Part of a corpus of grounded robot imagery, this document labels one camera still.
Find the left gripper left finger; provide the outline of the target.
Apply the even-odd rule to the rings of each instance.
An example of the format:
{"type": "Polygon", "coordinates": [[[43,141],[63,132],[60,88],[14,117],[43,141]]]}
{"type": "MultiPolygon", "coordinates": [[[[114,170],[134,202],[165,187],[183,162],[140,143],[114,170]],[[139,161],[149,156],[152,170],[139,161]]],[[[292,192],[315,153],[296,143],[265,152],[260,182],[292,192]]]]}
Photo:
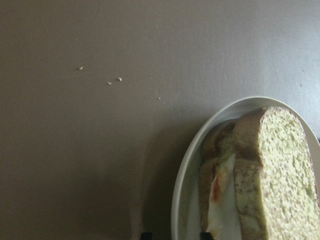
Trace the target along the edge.
{"type": "Polygon", "coordinates": [[[152,240],[153,233],[152,232],[142,232],[140,234],[140,240],[152,240]]]}

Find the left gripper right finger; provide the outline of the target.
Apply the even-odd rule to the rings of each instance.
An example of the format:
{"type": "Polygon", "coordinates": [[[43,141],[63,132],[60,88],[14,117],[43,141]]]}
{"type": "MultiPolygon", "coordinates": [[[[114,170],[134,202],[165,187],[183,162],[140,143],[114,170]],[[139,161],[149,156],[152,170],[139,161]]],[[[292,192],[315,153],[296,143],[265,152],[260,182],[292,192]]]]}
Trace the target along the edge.
{"type": "Polygon", "coordinates": [[[201,232],[200,240],[213,240],[213,236],[211,235],[210,232],[201,232]]]}

